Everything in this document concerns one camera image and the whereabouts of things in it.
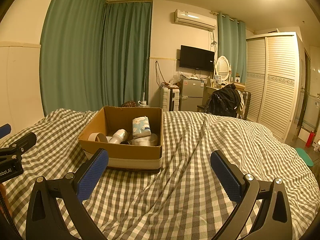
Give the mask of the black tape roll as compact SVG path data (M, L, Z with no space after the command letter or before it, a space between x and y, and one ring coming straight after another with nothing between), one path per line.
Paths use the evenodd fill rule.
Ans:
M94 132L89 135L88 141L108 143L108 138L103 133Z

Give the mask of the white bottle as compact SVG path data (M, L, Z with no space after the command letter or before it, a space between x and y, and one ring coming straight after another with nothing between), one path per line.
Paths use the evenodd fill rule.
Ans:
M108 139L108 143L112 144L121 144L122 142L127 141L128 133L125 129L117 130L110 139Z

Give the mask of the blue floral tissue pack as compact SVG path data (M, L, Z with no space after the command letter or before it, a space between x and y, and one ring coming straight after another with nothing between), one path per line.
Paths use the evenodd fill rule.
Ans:
M133 138L148 137L151 135L151 128L147 116L141 116L132 120Z

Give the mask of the red fire extinguisher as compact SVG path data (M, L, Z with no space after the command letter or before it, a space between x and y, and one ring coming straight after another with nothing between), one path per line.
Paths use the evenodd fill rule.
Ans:
M312 145L315 135L316 135L316 133L314 131L310 132L308 139L306 141L306 144L305 144L305 146L307 148L309 148Z

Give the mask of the grey checkered bed cover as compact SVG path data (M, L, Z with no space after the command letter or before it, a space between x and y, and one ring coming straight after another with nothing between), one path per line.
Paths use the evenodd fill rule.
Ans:
M78 137L94 116L61 108L1 142L7 147L29 132L37 137L22 156L23 174L5 183L21 235L35 179L59 179L86 161ZM211 239L235 207L210 166L214 150L258 180L284 181L292 237L299 239L319 210L315 176L268 128L231 117L164 113L160 172L107 169L84 207L108 239Z

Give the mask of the cardboard box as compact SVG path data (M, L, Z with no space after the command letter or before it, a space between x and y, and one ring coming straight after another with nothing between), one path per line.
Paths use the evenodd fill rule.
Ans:
M103 107L79 135L87 158L100 148L108 166L159 170L162 166L163 111L152 107Z

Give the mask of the large green curtain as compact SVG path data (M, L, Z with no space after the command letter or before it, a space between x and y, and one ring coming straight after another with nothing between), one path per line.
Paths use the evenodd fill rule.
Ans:
M152 3L51 0L41 34L43 111L148 98Z

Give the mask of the brown patterned bag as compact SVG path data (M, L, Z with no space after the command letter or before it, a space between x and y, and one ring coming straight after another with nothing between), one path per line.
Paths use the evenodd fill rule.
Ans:
M127 101L121 105L121 107L136 107L137 103L135 101Z

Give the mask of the black clothes on chair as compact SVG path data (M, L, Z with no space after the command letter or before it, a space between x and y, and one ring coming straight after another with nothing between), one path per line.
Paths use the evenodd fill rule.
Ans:
M204 112L246 120L250 100L250 92L241 92L228 84L212 93L205 104Z

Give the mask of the large clear water jug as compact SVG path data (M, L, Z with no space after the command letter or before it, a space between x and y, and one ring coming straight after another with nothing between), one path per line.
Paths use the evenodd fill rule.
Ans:
M147 101L138 101L138 107L148 107Z

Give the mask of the wooden dressing table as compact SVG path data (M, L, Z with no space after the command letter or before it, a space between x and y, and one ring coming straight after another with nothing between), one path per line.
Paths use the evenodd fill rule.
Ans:
M238 82L232 82L229 84L230 86L233 86L236 90L239 90L243 92L245 90L245 84L238 83ZM226 87L226 85L221 84L211 84L210 80L207 81L207 83L204 84L204 90L203 90L203 97L202 97L202 104L205 105L209 99L209 97L212 95L212 93L216 90L219 90L223 87Z

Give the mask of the silver mini fridge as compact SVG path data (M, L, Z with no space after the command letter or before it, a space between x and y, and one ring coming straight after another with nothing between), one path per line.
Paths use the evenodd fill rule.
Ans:
M180 86L180 111L197 111L202 104L204 82L196 79L183 79Z

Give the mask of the white louvered wardrobe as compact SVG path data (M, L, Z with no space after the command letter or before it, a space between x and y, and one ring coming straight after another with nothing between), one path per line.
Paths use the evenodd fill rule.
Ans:
M280 32L246 41L245 90L251 94L247 118L285 142L298 107L301 40L295 32Z

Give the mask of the oval white vanity mirror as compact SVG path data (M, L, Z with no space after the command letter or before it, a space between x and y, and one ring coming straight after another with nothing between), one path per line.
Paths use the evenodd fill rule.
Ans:
M221 76L221 81L227 81L231 74L231 65L225 56L220 56L215 65L215 74Z

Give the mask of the white suitcase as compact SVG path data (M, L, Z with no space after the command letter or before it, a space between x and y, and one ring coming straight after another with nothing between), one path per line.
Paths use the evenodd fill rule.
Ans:
M161 108L163 111L178 111L180 102L180 89L176 85L161 88Z

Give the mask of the small green curtain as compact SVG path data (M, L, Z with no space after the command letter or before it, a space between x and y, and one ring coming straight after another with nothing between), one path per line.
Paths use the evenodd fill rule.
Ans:
M232 67L232 77L240 75L240 82L246 82L247 76L247 42L246 24L228 15L218 14L218 57L224 56Z

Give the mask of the white air conditioner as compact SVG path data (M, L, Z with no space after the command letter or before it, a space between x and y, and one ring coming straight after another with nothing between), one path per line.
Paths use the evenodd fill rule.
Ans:
M188 25L208 31L214 31L217 26L217 21L214 18L181 9L175 10L174 21L177 24Z

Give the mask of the black wall television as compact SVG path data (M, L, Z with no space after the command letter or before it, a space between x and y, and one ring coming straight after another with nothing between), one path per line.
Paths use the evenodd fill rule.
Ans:
M180 67L212 72L214 58L213 51L181 45Z

